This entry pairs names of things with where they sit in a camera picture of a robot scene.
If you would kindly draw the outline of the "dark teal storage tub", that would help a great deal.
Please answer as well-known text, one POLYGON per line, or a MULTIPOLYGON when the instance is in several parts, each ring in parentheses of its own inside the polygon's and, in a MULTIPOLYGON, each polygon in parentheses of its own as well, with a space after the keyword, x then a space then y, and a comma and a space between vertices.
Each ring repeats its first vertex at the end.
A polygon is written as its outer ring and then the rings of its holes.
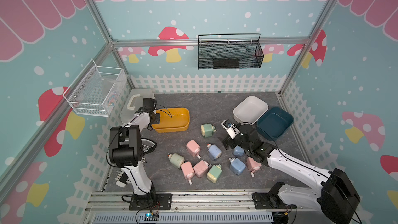
POLYGON ((285 110, 274 107, 257 121, 257 132, 269 141, 279 139, 294 123, 294 118, 285 110))

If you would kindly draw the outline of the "white plastic storage tub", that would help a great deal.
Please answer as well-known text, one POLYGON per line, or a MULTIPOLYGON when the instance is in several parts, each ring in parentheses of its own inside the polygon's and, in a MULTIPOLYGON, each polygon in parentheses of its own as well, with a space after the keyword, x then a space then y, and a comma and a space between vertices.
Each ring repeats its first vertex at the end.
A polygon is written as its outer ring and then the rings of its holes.
POLYGON ((256 123, 268 109, 268 104, 263 100, 249 96, 233 110, 233 117, 236 122, 256 123))

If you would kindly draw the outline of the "yellow plastic storage tub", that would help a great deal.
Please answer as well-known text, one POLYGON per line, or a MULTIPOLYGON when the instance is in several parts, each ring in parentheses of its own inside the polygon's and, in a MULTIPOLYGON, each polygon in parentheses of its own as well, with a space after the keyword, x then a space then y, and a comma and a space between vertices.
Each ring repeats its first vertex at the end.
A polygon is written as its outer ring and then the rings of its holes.
POLYGON ((158 124, 152 127, 157 133, 186 131, 190 124, 190 112, 187 108, 168 108, 157 110, 160 114, 158 124))

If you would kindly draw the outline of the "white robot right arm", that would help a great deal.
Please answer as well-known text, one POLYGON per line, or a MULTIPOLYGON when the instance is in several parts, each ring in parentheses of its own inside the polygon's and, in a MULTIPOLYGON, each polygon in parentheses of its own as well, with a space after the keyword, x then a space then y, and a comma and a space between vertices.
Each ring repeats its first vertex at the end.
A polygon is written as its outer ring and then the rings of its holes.
POLYGON ((302 188, 276 183, 269 194, 278 203, 321 211, 335 224, 361 223, 356 213, 361 199, 344 171, 312 166, 282 151, 277 144, 262 142, 253 123, 224 120, 221 125, 228 133, 222 140, 226 149, 239 146, 256 163, 282 171, 306 185, 302 188))

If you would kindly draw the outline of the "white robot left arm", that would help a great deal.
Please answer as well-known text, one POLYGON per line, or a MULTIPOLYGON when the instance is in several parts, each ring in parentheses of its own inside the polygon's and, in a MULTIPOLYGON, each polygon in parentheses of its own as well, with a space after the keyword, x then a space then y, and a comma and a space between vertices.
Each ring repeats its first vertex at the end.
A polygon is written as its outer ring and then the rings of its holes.
POLYGON ((144 147, 141 137, 143 129, 157 119, 157 102, 153 97, 142 99, 142 106, 124 126, 110 130, 108 162, 120 168, 133 187, 131 204, 137 208, 150 208, 159 204, 152 181, 147 176, 144 165, 144 147))

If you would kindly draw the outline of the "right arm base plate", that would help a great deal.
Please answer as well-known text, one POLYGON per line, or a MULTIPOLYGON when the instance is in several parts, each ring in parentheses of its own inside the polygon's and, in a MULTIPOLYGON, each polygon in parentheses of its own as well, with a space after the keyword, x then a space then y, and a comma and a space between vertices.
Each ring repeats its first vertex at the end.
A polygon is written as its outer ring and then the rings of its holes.
POLYGON ((276 194, 255 192, 252 200, 256 209, 281 209, 286 212, 296 209, 294 204, 286 204, 276 194))

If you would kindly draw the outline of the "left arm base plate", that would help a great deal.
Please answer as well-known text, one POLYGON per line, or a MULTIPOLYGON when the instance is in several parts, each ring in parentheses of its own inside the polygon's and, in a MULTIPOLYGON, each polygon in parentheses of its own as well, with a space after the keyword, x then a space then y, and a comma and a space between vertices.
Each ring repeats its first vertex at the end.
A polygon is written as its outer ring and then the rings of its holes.
POLYGON ((134 195, 130 200, 129 210, 137 211, 144 209, 170 210, 172 194, 145 194, 134 195))

